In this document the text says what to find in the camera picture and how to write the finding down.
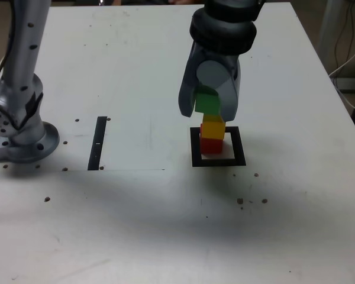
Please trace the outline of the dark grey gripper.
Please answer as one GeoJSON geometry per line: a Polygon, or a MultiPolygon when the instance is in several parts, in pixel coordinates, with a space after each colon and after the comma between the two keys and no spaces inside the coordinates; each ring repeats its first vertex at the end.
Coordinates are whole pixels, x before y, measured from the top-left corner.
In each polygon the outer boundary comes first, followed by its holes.
{"type": "Polygon", "coordinates": [[[238,109],[240,76],[238,55],[197,49],[194,41],[178,95],[180,113],[184,117],[191,117],[195,103],[194,91],[199,81],[197,93],[216,95],[220,101],[219,114],[222,120],[233,121],[238,109]]]}

